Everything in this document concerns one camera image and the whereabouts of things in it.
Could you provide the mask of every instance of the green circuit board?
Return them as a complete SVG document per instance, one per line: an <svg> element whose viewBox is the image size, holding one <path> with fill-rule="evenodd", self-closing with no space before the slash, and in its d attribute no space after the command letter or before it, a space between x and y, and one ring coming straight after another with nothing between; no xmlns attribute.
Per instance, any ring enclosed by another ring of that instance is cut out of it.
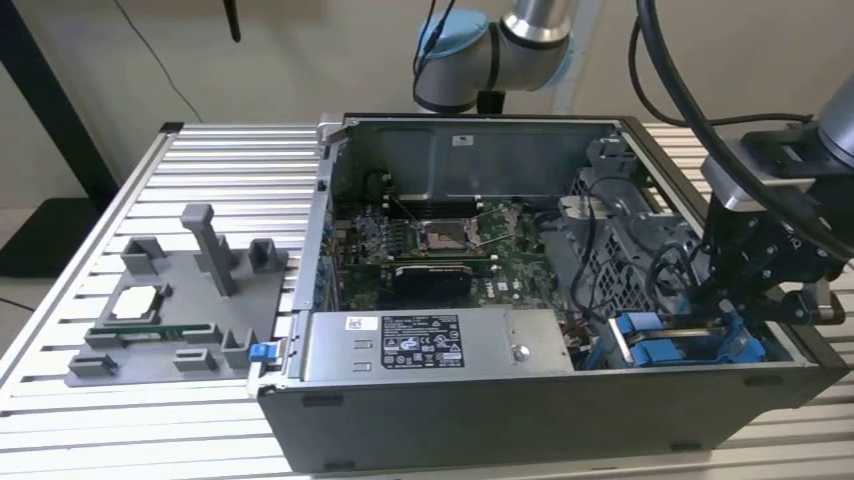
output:
<svg viewBox="0 0 854 480"><path fill-rule="evenodd" d="M534 215L510 200L485 202L465 219L389 219L366 208L337 222L341 309L394 309L393 278L402 266L461 266L470 295L442 307L507 305L566 309L558 279L537 238Z"/></svg>

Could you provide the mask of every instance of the motherboard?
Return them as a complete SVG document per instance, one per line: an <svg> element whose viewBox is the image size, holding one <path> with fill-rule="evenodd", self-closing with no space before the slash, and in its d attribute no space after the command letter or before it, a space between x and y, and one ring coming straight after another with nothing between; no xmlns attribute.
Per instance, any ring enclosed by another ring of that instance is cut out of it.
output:
<svg viewBox="0 0 854 480"><path fill-rule="evenodd" d="M529 207L507 198L426 211L391 199L342 209L349 213L334 226L341 309L505 305L563 313Z"/></svg>

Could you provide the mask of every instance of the power supply label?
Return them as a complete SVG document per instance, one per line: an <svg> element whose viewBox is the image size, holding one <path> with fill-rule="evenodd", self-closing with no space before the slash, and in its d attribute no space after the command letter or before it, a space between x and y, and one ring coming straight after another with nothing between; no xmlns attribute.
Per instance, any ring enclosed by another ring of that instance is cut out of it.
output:
<svg viewBox="0 0 854 480"><path fill-rule="evenodd" d="M457 315L383 317L383 367L465 367Z"/></svg>

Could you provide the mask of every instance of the metal slotted table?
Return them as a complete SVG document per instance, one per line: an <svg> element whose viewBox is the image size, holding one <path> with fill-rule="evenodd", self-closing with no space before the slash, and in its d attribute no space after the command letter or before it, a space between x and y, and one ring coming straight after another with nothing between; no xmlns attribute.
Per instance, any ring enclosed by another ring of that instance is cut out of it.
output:
<svg viewBox="0 0 854 480"><path fill-rule="evenodd" d="M710 188L699 173L706 151L691 132L661 124L649 124L647 129L707 196ZM191 125L158 136L0 360L0 477L301 477L290 473L242 380L72 389L63 377L92 326L87 319L100 313L124 270L118 254L128 239L156 235L166 250L195 248L179 221L188 202L214 205L214 226L231 246L246 247L252 238L268 237L290 250L276 323L276 331L287 332L317 166L314 126ZM833 286L854 312L850 268ZM854 365L854 321L820 330ZM854 374L804 408L764 414L713 452L370 478L602 476L852 478Z"/></svg>

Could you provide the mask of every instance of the wiring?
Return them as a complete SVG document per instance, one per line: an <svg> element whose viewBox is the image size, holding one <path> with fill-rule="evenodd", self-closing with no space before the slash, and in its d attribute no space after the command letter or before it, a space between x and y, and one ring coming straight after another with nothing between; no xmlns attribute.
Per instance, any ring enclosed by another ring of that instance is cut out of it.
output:
<svg viewBox="0 0 854 480"><path fill-rule="evenodd" d="M575 271L575 275L573 276L573 282L570 283L570 300L573 300L573 305L575 308L581 310L582 315L587 320L595 321L599 325L605 325L606 319L599 315L595 311L593 311L587 306L582 303L578 298L578 287L581 286L582 277L585 276L585 271L590 266L590 260L593 257L593 249L597 240L597 214L593 209L593 203L590 202L590 196L587 198L587 240L585 243L585 250L582 253L582 264Z"/></svg>
<svg viewBox="0 0 854 480"><path fill-rule="evenodd" d="M697 278L697 274L694 273L694 269L691 268L691 260L689 254L683 250L683 246L678 242L667 242L665 246L658 250L655 256L653 257L653 261L650 262L650 269L646 275L646 293L647 297L654 299L657 303L657 308L661 309L661 302L658 300L658 294L655 292L655 286L658 285L658 276L665 271L665 269L674 266L674 264L665 262L665 256L671 251L677 252L679 257L675 266L682 270L683 274L689 279L689 288L697 288L699 286L699 280Z"/></svg>
<svg viewBox="0 0 854 480"><path fill-rule="evenodd" d="M451 14L451 10L454 9L454 4L457 3L457 0L451 0L449 2L449 6L445 8L445 13L442 14L442 19L439 20L439 22L437 23L437 26L433 29L433 32L430 33L430 37L427 38L427 42L425 43L425 51L423 53L421 51L415 52L415 78L413 79L413 98L415 98L415 87L418 86L418 80L422 78L422 73L425 73L425 68L427 67L427 63L430 63L430 59L427 58L427 56L430 55L430 52L433 52L434 48L437 48L437 43L439 42L439 37L442 36L442 31L445 30L445 22L449 19L449 15ZM425 28L423 30L427 30L427 26L430 25L430 16L427 17L427 20L425 21Z"/></svg>
<svg viewBox="0 0 854 480"><path fill-rule="evenodd" d="M662 122L669 123L677 127L687 127L689 123L685 120L679 120L667 116L653 104L653 101L646 96L643 91L643 85L641 84L641 77L638 75L638 39L641 37L641 21L635 18L634 26L631 27L631 36L629 38L629 79L631 80L631 88L635 91L638 100L643 104L647 112ZM721 127L724 125L737 125L740 123L765 122L765 121L784 121L784 122L801 122L809 123L813 121L813 115L801 115L797 113L758 113L754 115L741 115L737 117L717 118L709 120L709 123Z"/></svg>
<svg viewBox="0 0 854 480"><path fill-rule="evenodd" d="M196 120L199 120L199 123L204 123L204 120L202 120L202 115L199 115L199 111L196 110L196 107L192 106L192 103L190 103L190 100L187 100L187 97L184 96L182 91L178 89L178 86L175 85L175 81L172 80L172 75L170 75L170 71L167 70L166 65L163 64L163 60L160 60L160 57L158 56L158 52L155 52L155 49L148 43L148 40L146 40L146 36L139 31L139 28L136 28L136 25L134 24L134 20L131 20L131 16L128 15L128 12L124 10L122 3L119 2L119 0L112 0L112 3L116 5L116 8L122 12L122 16L127 20L128 25L131 26L131 30L134 30L134 32L136 33L136 36L139 37L143 44L146 45L146 48L148 48L148 51L151 52L152 57L155 57L155 61L158 62L158 65L160 65L160 70L163 70L163 74L166 75L166 79L170 82L170 86L172 87L172 90L175 91L180 99L184 101L184 104L187 105L194 115L196 116Z"/></svg>
<svg viewBox="0 0 854 480"><path fill-rule="evenodd" d="M422 46L425 45L425 35L427 35L427 26L430 25L430 19L435 11L437 11L437 0L431 0L430 11L427 12L427 20L425 20L425 26L422 27L422 34L418 36L418 48L415 49L415 56L413 57L413 75L415 75L418 71L418 68L417 68L418 56L422 51Z"/></svg>
<svg viewBox="0 0 854 480"><path fill-rule="evenodd" d="M833 235L814 215L802 215L802 212L809 211L809 205L806 205L806 199L801 192L786 191L788 197L784 199L782 195L773 192L760 182L753 172L724 143L673 63L661 30L655 0L637 0L637 6L641 32L643 33L655 71L662 79L670 98L679 109L679 113L682 113L685 121L709 155L716 159L724 172L736 181L745 193L753 197L777 220L792 229L793 234L812 242L840 260L848 261L854 257L854 248Z"/></svg>
<svg viewBox="0 0 854 480"><path fill-rule="evenodd" d="M15 300L10 300L8 298L0 297L0 303L7 303L7 304L23 309L23 310L27 310L28 312L35 312L36 311L35 308L24 305L23 303L18 303Z"/></svg>

